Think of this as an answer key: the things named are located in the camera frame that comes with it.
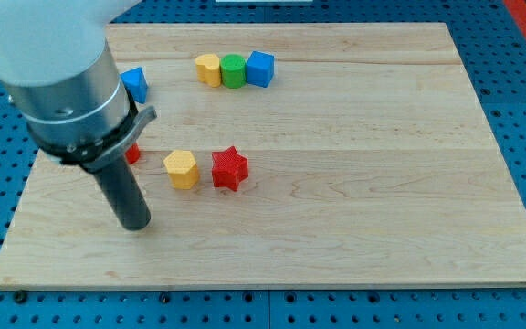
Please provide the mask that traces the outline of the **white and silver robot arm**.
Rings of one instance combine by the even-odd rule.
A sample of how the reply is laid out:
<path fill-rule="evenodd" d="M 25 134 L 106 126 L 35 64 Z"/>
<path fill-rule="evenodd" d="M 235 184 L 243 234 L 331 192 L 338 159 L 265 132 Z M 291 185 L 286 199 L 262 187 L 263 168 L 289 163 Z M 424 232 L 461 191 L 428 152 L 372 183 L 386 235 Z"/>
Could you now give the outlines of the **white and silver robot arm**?
<path fill-rule="evenodd" d="M 0 81 L 43 152 L 90 173 L 120 161 L 154 109 L 136 111 L 105 27 L 137 0 L 0 0 Z"/>

